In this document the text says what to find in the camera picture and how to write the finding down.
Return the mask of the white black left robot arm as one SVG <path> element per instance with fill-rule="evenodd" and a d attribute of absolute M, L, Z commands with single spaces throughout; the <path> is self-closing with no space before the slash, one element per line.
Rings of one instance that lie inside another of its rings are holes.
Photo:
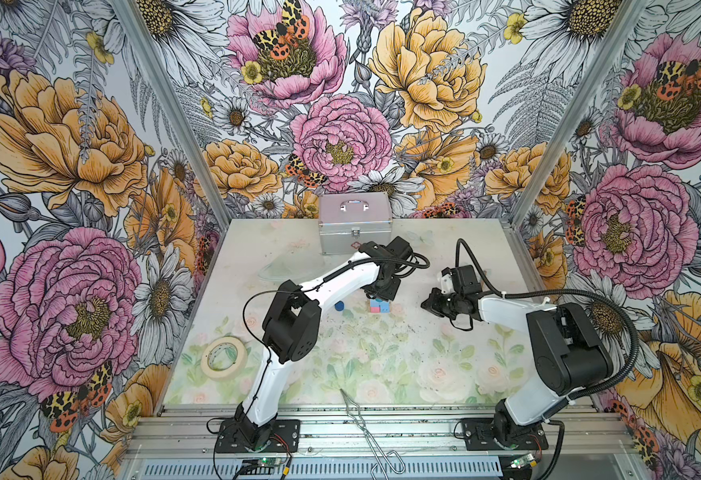
<path fill-rule="evenodd" d="M 264 335 L 258 338 L 264 348 L 258 379 L 236 407 L 232 439 L 249 450 L 266 446 L 290 371 L 314 349 L 320 322 L 336 303 L 358 290 L 369 299 L 392 301 L 402 279 L 428 268 L 430 261 L 397 236 L 386 245 L 360 245 L 350 259 L 314 280 L 286 280 L 272 290 L 274 298 L 262 321 Z"/>

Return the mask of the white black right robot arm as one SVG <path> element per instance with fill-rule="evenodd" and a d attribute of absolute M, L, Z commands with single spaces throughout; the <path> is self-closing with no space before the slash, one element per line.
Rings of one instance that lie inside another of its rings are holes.
<path fill-rule="evenodd" d="M 464 316 L 466 331 L 477 322 L 493 324 L 528 336 L 534 372 L 520 390 L 498 402 L 489 437 L 503 448 L 514 448 L 536 434 L 544 423 L 579 398 L 612 388 L 632 372 L 639 352 L 634 322 L 615 301 L 578 289 L 548 289 L 508 293 L 496 288 L 464 239 L 455 252 L 469 264 L 457 262 L 442 270 L 439 286 L 422 302 L 425 311 L 449 321 Z M 572 301 L 556 304 L 555 296 L 589 298 L 616 315 L 628 335 L 627 356 L 612 358 L 583 307 Z"/>

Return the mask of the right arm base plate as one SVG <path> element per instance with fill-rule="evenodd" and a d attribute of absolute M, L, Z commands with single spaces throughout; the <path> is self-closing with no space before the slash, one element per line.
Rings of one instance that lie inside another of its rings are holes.
<path fill-rule="evenodd" d="M 519 426 L 505 418 L 464 418 L 458 423 L 468 451 L 533 450 L 549 448 L 540 423 Z"/>

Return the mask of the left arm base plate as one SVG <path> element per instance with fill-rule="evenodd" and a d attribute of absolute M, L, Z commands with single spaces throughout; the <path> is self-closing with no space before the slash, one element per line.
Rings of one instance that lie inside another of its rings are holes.
<path fill-rule="evenodd" d="M 244 417 L 226 418 L 216 435 L 216 454 L 294 453 L 300 444 L 300 420 L 274 419 L 262 426 Z"/>

